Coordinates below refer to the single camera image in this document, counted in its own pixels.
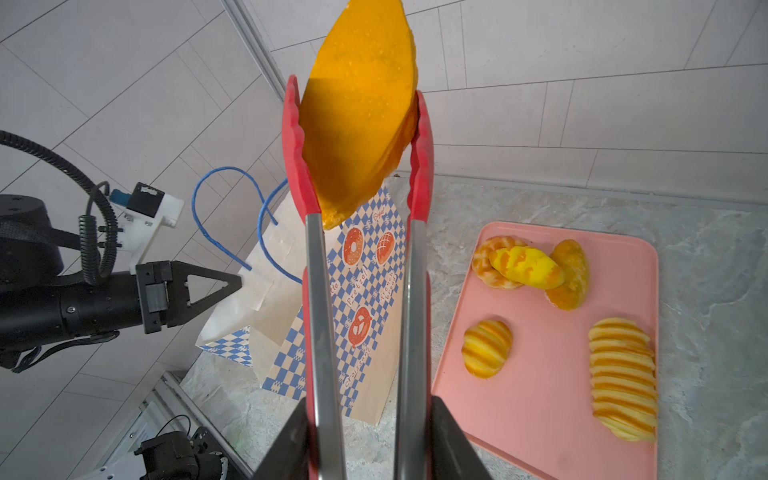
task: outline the marble countertop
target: marble countertop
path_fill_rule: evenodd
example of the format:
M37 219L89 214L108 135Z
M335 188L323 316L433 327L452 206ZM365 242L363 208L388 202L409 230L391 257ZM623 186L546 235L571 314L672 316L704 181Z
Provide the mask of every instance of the marble countertop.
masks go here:
M407 214L408 181L390 178ZM465 184L436 178L429 218L432 375L472 248L495 220L640 237L660 259L659 471L768 478L768 214ZM350 479L392 478L396 383L377 426L343 419ZM256 468L296 403L203 352L184 390ZM478 449L494 478L532 478Z

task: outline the tile grout line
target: tile grout line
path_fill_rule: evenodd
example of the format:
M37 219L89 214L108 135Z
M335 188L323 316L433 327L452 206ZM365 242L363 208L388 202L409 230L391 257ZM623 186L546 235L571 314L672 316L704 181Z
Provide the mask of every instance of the tile grout line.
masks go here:
M19 30L16 30L16 31L12 32L12 33L11 33L9 36L7 36L7 37L5 37L5 38L2 38L2 39L0 39L0 43L2 43L2 42L4 42L4 41L8 40L10 37L12 37L13 35L16 35L16 34L17 34L17 33L19 33L20 31L24 30L24 29L25 29L25 28L27 28L29 25L32 25L32 24L33 24L33 23L35 23L37 20L39 20L39 19L41 19L41 18L45 17L47 14L49 14L49 13L53 12L53 11L54 11L56 8L59 8L59 7L61 7L63 4L67 3L67 1L68 1L68 0L64 0L63 2L59 3L58 5L56 5L54 8L51 8L50 10L48 10L46 13L44 13L44 14L42 14L42 15L38 16L38 17L35 17L35 19L34 19L34 20L32 20L32 21L31 21L31 22L29 22L28 24L26 24L26 25L24 25L23 27L21 27Z
M571 94L568 95L568 106L565 108L565 120L563 120L563 131L560 132L560 145L558 147L563 146L563 137L565 136L565 125L568 124L568 112L571 111L571 99L574 97L574 87L576 86L576 81L571 82Z
M125 88L123 91L121 91L119 94L115 95L115 96L114 96L114 98L112 98L112 99L111 99L109 102L107 102L107 104L106 104L104 107L101 107L101 108L99 108L99 109L98 109L98 111L97 111L96 113L94 113L94 114L93 114L93 115L92 115L92 116L91 116L89 119L87 119L86 121L84 121L82 125L80 125L79 127L75 128L75 130L74 130L74 131L72 131L72 133L70 133L69 135L67 135L67 136L65 137L65 139L63 140L63 142L64 142L64 141L67 141L67 140L69 139L69 137L71 137L72 135L74 135L74 134L76 134L78 131L80 131L80 129L81 129L81 128L83 128L83 126L85 126L85 124L87 124L87 123L88 123L88 122L89 122L89 121L90 121L92 118L96 117L96 115L100 114L100 113L101 113L101 112L102 112L102 111L103 111L103 110L104 110L106 107L110 106L110 105L112 104L112 102L114 102L115 100L117 100L117 99L118 99L118 98L119 98L119 97L120 97L120 96L121 96L123 93L125 93L125 92L128 90L128 88L131 88L131 87L133 87L134 85L136 85L136 82L138 82L139 80L141 80L142 78L144 78L145 76L147 76L147 74L148 74L149 72L151 72L152 70L154 70L154 68L155 68L155 67L157 67L159 64L163 63L163 61L165 61L165 59L166 59L166 58L170 57L170 56L171 56L173 53L175 53L175 52L176 52L176 50L178 50L178 48L179 48L181 45L184 45L185 43L187 43L187 42L190 40L190 38L192 38L192 37L194 37L195 35L197 35L197 34L200 32L200 30L202 30L203 28L206 28L206 27L208 26L208 23L206 23L205 25L203 25L202 27L200 27L199 29L197 29L197 30L196 30L196 31L195 31L195 32L194 32L192 35L190 35L190 37L189 37L189 38L187 38L186 40L182 41L182 42L181 42L181 43L180 43L180 44L179 44L179 45L178 45L176 48L174 48L174 49L173 49L171 52L169 52L169 53L168 53L168 55L165 55L165 56L164 56L164 57L163 57L163 58L162 58L162 59L161 59L161 60L160 60L158 63L156 63L156 64L152 65L152 66L149 68L149 70L147 70L147 71L146 71L146 72L144 72L144 73L143 73L143 74L142 74L142 75L141 75L139 78L137 78L136 80L134 80L133 82L131 82L131 84L130 84L130 85L128 85L128 86L127 86L127 87L126 87L126 88Z
M549 91L549 82L547 82L545 88L544 88L544 101L542 102L541 106L541 122L538 124L538 141L536 142L536 146L541 146L541 129L544 127L544 111L547 109L547 92Z
M469 87L469 82L467 81L467 48L464 45L464 12L462 9L462 3L458 3L458 19L462 23L462 56L464 57L464 88Z
M39 416L39 417L38 417L38 418L37 418L37 419L36 419L36 420L35 420L35 421L32 423L32 425L30 425L30 427L27 429L27 431L26 431L26 432L24 432L24 435L22 435L22 437L19 439L19 441L18 441L18 442L16 442L16 445L13 445L13 448L11 449L11 451L10 451L10 452L8 452L8 456L7 456L7 457L5 457L5 459L6 459L6 460L7 460L8 458L10 458L10 457L11 457L11 454L13 453L13 451L14 451L14 450L16 450L16 447L18 447L18 444L24 441L24 437L26 437L27 435L29 435L29 432L30 432L30 431L31 431L31 430L32 430L32 429L35 427L35 425L37 425L37 424L38 424L38 422L39 422L39 421L40 421L40 419L43 417L43 415L45 415L45 413L48 411L48 409L50 409L50 408L51 408L51 405L53 405L53 404L54 404L54 402L56 402L56 400L58 399L58 397L59 397L59 396L61 396L61 394L62 394L62 393L63 393L63 392L64 392L64 391L67 389L67 387L69 386L69 384L70 384L70 383L72 383L72 380L75 378L75 376L76 376L78 373L80 373L80 370L82 370L82 369L83 369L83 367L85 366L85 364L86 364L86 363L88 363L88 362L90 362L90 361L91 361L91 359L93 358L93 356L94 356L94 355L96 355L96 352L98 352L98 350L101 348L101 345L99 345L99 346L96 348L96 350L94 350L94 352L91 354L91 356L89 356L89 357L88 357L88 359L87 359L87 360L85 360L85 362L83 362L83 364L82 364L82 366L80 367L80 369L78 369L78 371L77 371L77 372L75 372L75 374L72 376L72 378L71 378L71 379L69 379L69 382L67 382L67 385L65 385L65 386L64 386L64 388L63 388L63 389L61 389L61 391L60 391L60 392L59 392L59 393L58 393L58 394L57 394L57 395L54 397L54 399L51 401L51 403L49 403L49 404L48 404L48 406L47 406L47 407L45 407L45 410L43 410L43 413L41 413L41 414L40 414L40 416Z
M730 61L731 57L733 57L733 54L736 53L736 49L739 48L739 43L741 43L741 39L744 38L744 34L746 33L746 30L752 25L752 22L755 20L755 16L757 15L757 11L760 10L760 6L763 4L763 0L760 2L757 2L757 7L755 7L755 11L752 12L752 16L750 17L750 20L746 23L746 27L744 27L744 30L741 32L741 35L739 35L739 40L736 42L736 45L733 47L733 50L731 51L730 55L728 55L728 59L725 61L725 67L728 66L728 62Z
M480 144L435 144L440 147L493 147L493 148L562 148L564 150L626 150L626 151L677 151L692 152L697 154L740 154L740 155L768 155L762 151L717 151L717 150L670 150L663 148L619 148L619 147L536 147L535 145L480 145Z
M51 87L51 90L53 90L53 91L55 91L56 93L58 93L59 95L61 95L61 98L64 98L64 99L67 101L67 103L69 103L71 106L73 106L73 107L74 107L74 109L75 109L75 110L77 110L77 111L79 111L80 113L82 113L82 114L83 114L83 116L86 118L86 120L85 120L86 122L87 122L88 120L91 120L91 118L90 118L90 117L88 117L84 111L80 110L80 108L79 108L77 105L75 105L73 101L71 101L69 98L66 98L66 97L64 96L64 94L62 94L62 93L61 93L59 90L57 90L57 89L56 89L56 87L54 87L53 85L49 84L49 83L48 83L48 80L45 80L45 79L42 77L42 75L40 75L38 72L36 72L36 71L34 70L34 68L32 68L32 67L30 67L29 65L27 65L27 62L25 62L25 61L21 60L21 59L20 59L20 57L19 57L18 55L16 55L16 53L14 53L14 52L13 52L13 50L11 50L10 48L6 47L6 46L5 46L5 45L3 45L3 44L0 44L0 46L2 46L2 47L5 49L5 50L8 50L8 52L10 52L10 53L11 53L11 55L13 55L14 57L16 57L16 60L19 60L19 61L20 61L20 62L21 62L21 63L22 63L22 64L23 64L23 65L24 65L26 68L29 68L29 71L31 71L32 73L34 73L35 75L37 75L37 77L38 77L38 78L40 78L41 80L43 80L47 86Z
M712 4L712 8L710 8L710 14L707 15L707 20L704 20L704 25L701 27L701 31L699 32L699 36L696 37L696 41L694 42L694 47L690 50L690 54L688 54L688 59L685 61L685 65L683 65L683 70L688 66L688 62L690 61L690 58L694 56L694 51L696 51L696 46L699 44L699 40L701 40L701 35L704 34L704 30L707 28L707 24L710 22L710 18L712 18L712 12L715 11L715 5L717 5L719 0L715 0L715 2Z
M445 87L450 90L451 85L448 82L448 62L445 61L445 41L442 39L442 20L440 19L439 8L437 11L437 25L440 27L440 46L442 47L442 66L444 68L443 72L445 73Z
M653 75L653 74L661 74L661 73L678 73L678 72L682 72L682 71L712 70L712 69L715 69L715 68L760 67L760 66L764 66L764 65L768 65L768 61L761 62L761 63L747 63L747 64L741 64L741 65L724 65L722 67L688 68L686 70L677 69L677 70L642 71L642 72L638 72L638 73L626 73L626 74L615 74L615 75L600 75L600 76L596 76L596 77L552 78L550 80L527 81L527 82L519 82L519 83L511 83L511 84L496 84L496 85L482 85L480 87L453 88L452 90L430 90L430 91L424 91L424 93L439 93L439 92L443 92L443 91L457 91L457 90L478 90L480 88L518 87L520 85L536 85L536 84L543 84L543 83L556 82L556 81L596 80L596 79L599 79L599 78L632 77L632 76L635 76L635 75Z
M197 75L195 75L195 74L194 74L194 72L192 71L192 69L190 68L190 66L189 66L189 65L187 65L187 63L184 61L184 59L181 57L181 55L179 55L178 51L174 51L174 53L175 53L175 54L176 54L176 56L179 58L179 60L181 60L181 63L183 63L183 64L184 64L184 66L185 66L185 67L187 67L187 70L188 70L188 71L189 71L189 72L192 74L192 78L194 78L194 79L195 79L195 81L197 82L197 84L198 84L198 85L200 85L200 87L201 87L201 88L203 88L203 91L204 91L205 93L207 93L207 94L208 94L208 97L211 99L211 101L214 103L214 105L216 105L216 108L218 108L219 110L223 111L223 108L222 108L222 107L219 105L219 102L217 102L217 101L216 101L216 98L214 98L214 96L213 96L212 94L210 94L210 92L208 91L208 89L207 89L207 88L205 88L205 85L203 85L203 82L202 82L202 81L200 81L200 79L197 77Z
M592 178L592 171L594 170L594 164L598 161L598 154L600 153L600 149L594 151L594 158L592 159L592 166L589 167L589 174L587 174L587 181L584 182L584 188L588 188L589 185L589 179Z

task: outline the white tile wall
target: white tile wall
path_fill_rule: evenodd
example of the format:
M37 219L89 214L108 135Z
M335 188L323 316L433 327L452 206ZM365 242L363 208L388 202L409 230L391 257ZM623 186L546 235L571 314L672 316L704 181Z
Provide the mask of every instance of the white tile wall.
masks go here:
M64 480L121 405L63 392L0 465L0 477Z
M577 80L563 147L768 152L768 66Z
M454 3L440 7L440 30L442 33L445 72L448 88L466 88L467 71L464 66L464 33L462 28L462 4Z
M226 13L200 30L190 44L234 99L259 76L259 68Z
M114 380L79 373L74 376L64 391L124 402L134 391L134 388L136 385L132 383L115 382Z
M280 132L283 106L259 78L192 143L213 167L247 170ZM242 174L222 172L234 185Z
M762 0L728 65L768 63L768 2Z
M545 84L424 95L436 144L538 145Z
M87 118L66 98L0 45L0 130L53 148ZM0 147L0 190L30 168L36 159Z
M600 150L588 187L768 203L768 154Z
M435 146L435 173L585 187L595 150L582 148Z
M19 374L0 369L0 452L13 450L96 349L96 345L65 349Z
M71 135L66 144L124 185L147 184L220 112L173 53Z
M64 0L4 0L0 16L0 41L21 30Z
M281 48L272 52L272 56L277 61L277 67L283 78L288 80L291 75L296 75L299 82L299 94L304 95L306 82L310 79L312 66L315 65L317 52L312 48L310 42L305 41L298 45Z
M547 83L544 113L541 117L541 130L538 136L539 147L559 147L563 140L565 117L571 103L573 80L550 81Z
M724 66L759 3L760 0L717 0L685 68Z
M467 0L470 87L682 68L712 1Z
M419 68L419 90L448 90L445 74L445 54L437 8L408 17L416 43L416 66Z
M90 116L203 25L189 0L69 0L4 45Z

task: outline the pink cutting board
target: pink cutting board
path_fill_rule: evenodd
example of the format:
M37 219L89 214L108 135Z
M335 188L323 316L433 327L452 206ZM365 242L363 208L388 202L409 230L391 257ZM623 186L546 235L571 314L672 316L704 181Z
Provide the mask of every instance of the pink cutting board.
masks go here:
M656 444L620 440L592 416L588 331L604 318L629 318L656 351L656 250L635 237L504 222L486 225L475 246L496 235L546 253L562 240L579 242L591 268L587 299L565 312L542 290L492 289L469 268L432 393L470 440L545 480L655 480ZM515 338L501 372L478 379L464 367L464 331L489 317L503 319Z

